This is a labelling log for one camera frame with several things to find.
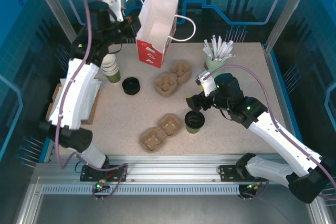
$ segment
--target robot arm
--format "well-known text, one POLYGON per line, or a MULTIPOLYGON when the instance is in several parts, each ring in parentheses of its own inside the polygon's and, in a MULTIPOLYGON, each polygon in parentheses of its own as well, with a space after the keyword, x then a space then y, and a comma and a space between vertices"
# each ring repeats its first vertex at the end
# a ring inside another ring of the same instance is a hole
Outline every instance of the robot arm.
MULTIPOLYGON (((237 163, 237 172, 242 178, 247 174, 275 181, 290 189, 300 200, 311 203, 329 182, 321 169, 290 143, 273 125, 268 109, 257 99, 245 97, 239 83, 230 73, 220 74, 215 79, 205 78, 204 71, 196 77, 196 83, 203 92, 187 98, 193 110, 207 110, 211 107, 226 110, 231 119, 256 133, 271 145, 288 164, 264 160, 255 154, 247 153, 237 163)), ((330 171, 334 160, 322 156, 306 147, 279 123, 281 130, 296 144, 302 147, 324 168, 330 171)))
MULTIPOLYGON (((89 3, 92 44, 86 64, 80 69, 72 83, 64 101, 63 118, 59 144, 77 152, 87 163, 97 167, 109 167, 108 158, 92 143, 92 132, 80 127, 83 119, 83 107, 91 92, 95 92, 93 79, 96 76, 103 58, 108 54, 108 47, 120 43, 125 38, 135 37, 133 21, 123 15, 123 0, 101 0, 89 3)), ((71 44, 70 60, 65 87, 70 82, 74 72, 81 64, 88 44, 87 27, 82 27, 76 40, 71 44)), ((63 89, 56 109, 48 122, 40 124, 50 139, 55 138, 63 89)))

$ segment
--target black cup lid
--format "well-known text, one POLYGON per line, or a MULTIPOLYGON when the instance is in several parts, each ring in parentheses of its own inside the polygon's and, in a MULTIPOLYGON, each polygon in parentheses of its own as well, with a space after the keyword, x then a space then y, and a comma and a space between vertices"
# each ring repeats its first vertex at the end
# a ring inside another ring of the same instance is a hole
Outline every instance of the black cup lid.
POLYGON ((124 92, 129 95, 135 95, 140 91, 140 83, 139 80, 135 77, 126 78, 122 82, 122 88, 124 92))
POLYGON ((184 118, 185 125, 189 128, 197 130, 204 125, 204 115, 199 111, 189 111, 184 118))

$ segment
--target pen holder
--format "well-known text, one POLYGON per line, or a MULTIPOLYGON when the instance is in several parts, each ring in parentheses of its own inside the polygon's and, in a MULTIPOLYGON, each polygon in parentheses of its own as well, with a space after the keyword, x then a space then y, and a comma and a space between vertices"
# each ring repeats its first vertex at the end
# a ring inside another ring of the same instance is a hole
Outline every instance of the pen holder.
MULTIPOLYGON (((225 60, 223 60, 221 62, 214 62, 214 61, 210 60, 210 58, 208 56, 205 58, 204 68, 205 68, 205 70, 209 71, 210 73, 212 71, 216 70, 217 68, 220 68, 224 65, 225 65, 225 60)), ((224 73, 224 70, 218 71, 217 73, 215 73, 213 75, 213 77, 215 78, 216 76, 219 76, 221 73, 224 73)))

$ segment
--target red logo on bag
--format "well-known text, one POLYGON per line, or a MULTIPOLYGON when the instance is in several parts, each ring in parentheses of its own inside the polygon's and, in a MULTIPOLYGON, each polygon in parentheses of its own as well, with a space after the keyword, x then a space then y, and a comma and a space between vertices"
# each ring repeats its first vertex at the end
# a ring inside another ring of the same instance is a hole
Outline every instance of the red logo on bag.
POLYGON ((161 68, 163 54, 157 51, 152 44, 146 41, 136 40, 139 60, 149 65, 161 68))

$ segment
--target speckled table surface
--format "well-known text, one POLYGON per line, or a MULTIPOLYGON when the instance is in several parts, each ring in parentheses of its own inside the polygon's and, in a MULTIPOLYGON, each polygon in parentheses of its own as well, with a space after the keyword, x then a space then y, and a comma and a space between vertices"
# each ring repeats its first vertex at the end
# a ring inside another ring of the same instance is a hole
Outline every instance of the speckled table surface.
MULTIPOLYGON (((121 81, 110 83, 100 72, 102 80, 96 114, 93 125, 82 127, 93 131, 95 145, 105 154, 148 155, 139 144, 139 136, 148 128, 156 127, 157 122, 168 113, 175 114, 183 123, 183 128, 176 137, 167 138, 164 146, 154 154, 192 155, 192 154, 243 154, 274 153, 265 141, 242 125, 222 117, 217 109, 203 111, 205 125, 197 134, 190 134, 185 128, 184 116, 190 111, 185 98, 200 93, 194 77, 204 71, 205 55, 202 43, 171 44, 161 69, 138 60, 135 44, 123 45, 117 54, 121 72, 121 81), (185 60, 192 67, 192 77, 180 86, 176 93, 161 97, 154 89, 154 80, 169 71, 177 60, 185 60), (122 90, 122 81, 127 77, 136 77, 141 90, 135 96, 126 95, 122 90)), ((284 125, 278 99, 269 74, 260 43, 236 43, 235 58, 228 63, 242 65, 251 69, 263 82, 271 100, 271 106, 277 120, 284 125)), ((258 83, 239 69, 230 71, 239 81, 244 94, 256 97, 266 104, 258 83)), ((69 153, 61 149, 62 155, 69 153)))

